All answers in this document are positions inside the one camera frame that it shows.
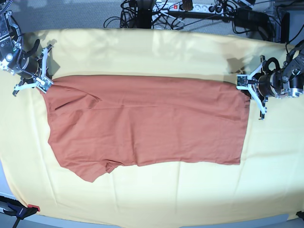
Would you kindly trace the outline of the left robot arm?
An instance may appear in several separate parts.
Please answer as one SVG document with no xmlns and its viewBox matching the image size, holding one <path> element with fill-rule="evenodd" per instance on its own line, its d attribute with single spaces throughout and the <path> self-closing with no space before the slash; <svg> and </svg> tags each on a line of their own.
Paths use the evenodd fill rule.
<svg viewBox="0 0 304 228">
<path fill-rule="evenodd" d="M 297 97 L 304 92 L 304 42 L 300 41 L 286 55 L 283 66 L 274 57 L 262 64 L 258 75 L 259 96 Z"/>
</svg>

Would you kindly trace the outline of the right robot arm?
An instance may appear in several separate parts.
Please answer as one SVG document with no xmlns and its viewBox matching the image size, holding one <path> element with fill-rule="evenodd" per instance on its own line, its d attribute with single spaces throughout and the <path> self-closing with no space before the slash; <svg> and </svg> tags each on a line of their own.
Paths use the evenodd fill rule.
<svg viewBox="0 0 304 228">
<path fill-rule="evenodd" d="M 24 50 L 24 35 L 9 10 L 12 3 L 11 0 L 0 2 L 0 69 L 31 80 L 38 75 L 39 63 L 33 55 L 40 40 L 37 39 L 30 50 Z"/>
</svg>

